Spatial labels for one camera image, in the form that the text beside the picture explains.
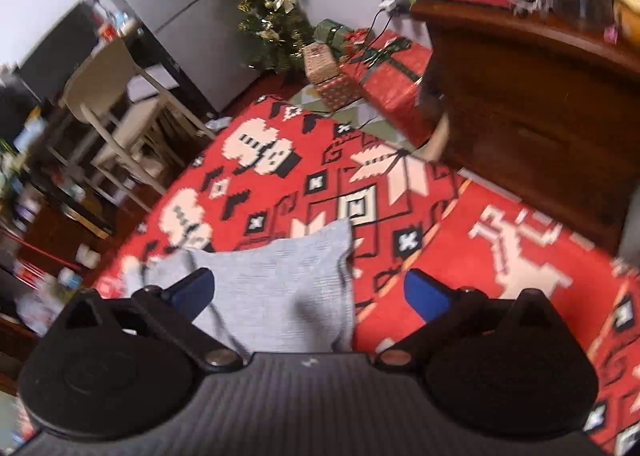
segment screw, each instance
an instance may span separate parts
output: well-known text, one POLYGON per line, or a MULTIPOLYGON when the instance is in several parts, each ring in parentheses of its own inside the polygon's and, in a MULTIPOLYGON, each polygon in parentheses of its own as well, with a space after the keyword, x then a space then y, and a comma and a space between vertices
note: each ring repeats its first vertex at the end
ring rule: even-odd
POLYGON ((204 357, 208 364, 212 366, 228 366, 238 360, 238 354, 226 348, 213 350, 204 357))
POLYGON ((411 362, 411 354, 404 350, 386 350, 380 355, 380 361, 387 366, 406 366, 411 362))

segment refrigerator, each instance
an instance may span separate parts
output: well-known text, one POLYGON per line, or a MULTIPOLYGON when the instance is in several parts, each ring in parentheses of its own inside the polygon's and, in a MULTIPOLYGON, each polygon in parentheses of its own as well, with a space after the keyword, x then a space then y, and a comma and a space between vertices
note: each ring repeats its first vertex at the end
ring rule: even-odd
POLYGON ((124 0, 216 110, 257 76, 238 31, 241 0, 124 0))

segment white chair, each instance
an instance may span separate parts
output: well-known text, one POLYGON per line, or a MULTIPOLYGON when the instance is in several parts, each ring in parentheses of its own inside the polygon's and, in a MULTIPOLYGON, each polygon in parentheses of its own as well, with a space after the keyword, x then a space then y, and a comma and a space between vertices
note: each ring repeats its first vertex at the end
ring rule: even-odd
MULTIPOLYGON (((168 90, 162 87, 152 76, 135 63, 125 43, 121 39, 109 42, 92 57, 87 58, 66 83, 62 102, 76 119, 94 127, 106 144, 91 161, 107 179, 124 190, 137 204, 148 207, 109 172, 109 166, 118 158, 124 166, 140 181, 164 194, 165 188, 149 175, 132 156, 136 155, 151 136, 158 144, 157 120, 163 109, 173 109, 183 115, 194 127, 209 138, 214 134, 168 90), (158 96, 135 103, 127 110, 120 121, 111 114, 111 108, 127 91, 127 84, 140 75, 158 90, 158 96), (103 122, 113 121, 116 129, 111 134, 103 122)), ((179 162, 179 157, 169 147, 168 155, 179 162)))

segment box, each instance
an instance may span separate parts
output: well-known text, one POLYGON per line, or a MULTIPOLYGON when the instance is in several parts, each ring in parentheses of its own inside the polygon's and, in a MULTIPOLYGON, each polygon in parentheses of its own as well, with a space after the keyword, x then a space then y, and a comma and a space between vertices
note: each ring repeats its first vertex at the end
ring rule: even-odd
POLYGON ((331 110, 338 110, 362 98, 360 85, 346 74, 334 76, 315 87, 324 105, 331 110))
POLYGON ((331 19, 321 21, 314 31, 314 39, 324 42, 332 50, 344 54, 345 36, 352 33, 353 29, 331 19))
POLYGON ((344 36, 342 49, 348 57, 353 57, 359 51, 365 49, 375 35, 370 28, 360 28, 344 36))
POLYGON ((417 97, 431 50, 385 30, 372 46, 340 66, 362 87, 385 118, 414 147, 422 146, 433 132, 432 124, 418 110, 417 97))
POLYGON ((305 59, 305 74, 312 84, 321 84, 340 74, 338 64, 326 44, 314 42, 302 48, 305 59))

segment wooden table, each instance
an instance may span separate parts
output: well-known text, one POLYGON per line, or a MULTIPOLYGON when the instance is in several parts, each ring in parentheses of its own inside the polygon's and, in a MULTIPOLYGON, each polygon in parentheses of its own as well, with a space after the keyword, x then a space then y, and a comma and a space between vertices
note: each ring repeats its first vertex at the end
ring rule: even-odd
POLYGON ((445 160, 612 254, 640 174, 640 55, 551 15, 418 0, 445 95, 445 160))
POLYGON ((0 317, 0 391, 18 392, 18 374, 36 346, 38 336, 0 317))

